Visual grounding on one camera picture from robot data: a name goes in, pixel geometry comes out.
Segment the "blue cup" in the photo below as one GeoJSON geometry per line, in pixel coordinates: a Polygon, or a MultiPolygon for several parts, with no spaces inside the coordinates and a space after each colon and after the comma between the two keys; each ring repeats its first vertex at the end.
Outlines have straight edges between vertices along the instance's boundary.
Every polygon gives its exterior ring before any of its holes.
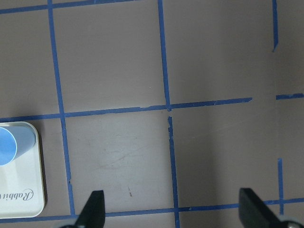
{"type": "Polygon", "coordinates": [[[35,144],[35,135],[28,127],[0,127],[0,166],[30,150],[35,144]]]}

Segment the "cup rim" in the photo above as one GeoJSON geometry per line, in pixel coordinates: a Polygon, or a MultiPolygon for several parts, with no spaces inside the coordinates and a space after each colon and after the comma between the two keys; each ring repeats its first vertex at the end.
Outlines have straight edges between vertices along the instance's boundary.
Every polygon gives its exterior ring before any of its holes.
{"type": "Polygon", "coordinates": [[[14,153],[13,158],[12,158],[8,163],[0,164],[0,167],[1,167],[1,166],[4,166],[4,165],[7,165],[7,164],[11,163],[11,162],[15,159],[16,154],[17,154],[17,151],[18,151],[18,145],[17,145],[17,141],[16,141],[14,135],[13,135],[8,129],[6,129],[6,128],[3,127],[3,126],[0,126],[0,129],[4,129],[5,131],[7,131],[7,132],[13,137],[14,142],[15,142],[15,145],[16,145],[16,149],[15,149],[15,153],[14,153]]]}

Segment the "black object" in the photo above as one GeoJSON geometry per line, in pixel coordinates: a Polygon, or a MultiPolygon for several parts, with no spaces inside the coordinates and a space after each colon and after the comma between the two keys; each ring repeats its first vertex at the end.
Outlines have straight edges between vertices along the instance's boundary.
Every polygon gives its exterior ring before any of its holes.
{"type": "Polygon", "coordinates": [[[295,221],[280,221],[252,189],[240,189],[238,215],[244,228],[304,228],[295,221]]]}
{"type": "Polygon", "coordinates": [[[103,228],[105,224],[104,191],[93,191],[76,223],[61,228],[103,228]]]}

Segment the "white tray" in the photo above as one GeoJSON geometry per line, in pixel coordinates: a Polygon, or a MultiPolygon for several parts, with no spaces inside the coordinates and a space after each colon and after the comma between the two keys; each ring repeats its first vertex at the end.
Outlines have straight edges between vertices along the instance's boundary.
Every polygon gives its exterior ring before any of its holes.
{"type": "Polygon", "coordinates": [[[0,167],[0,219],[35,217],[45,204],[38,132],[27,122],[0,123],[0,126],[25,126],[36,137],[32,149],[0,167]]]}

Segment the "cup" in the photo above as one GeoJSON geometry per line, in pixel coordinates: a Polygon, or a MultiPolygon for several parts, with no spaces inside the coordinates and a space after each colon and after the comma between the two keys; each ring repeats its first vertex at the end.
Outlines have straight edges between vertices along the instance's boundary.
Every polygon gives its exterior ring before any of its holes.
{"type": "Polygon", "coordinates": [[[35,135],[27,127],[0,127],[0,166],[23,155],[35,144],[35,135]]]}

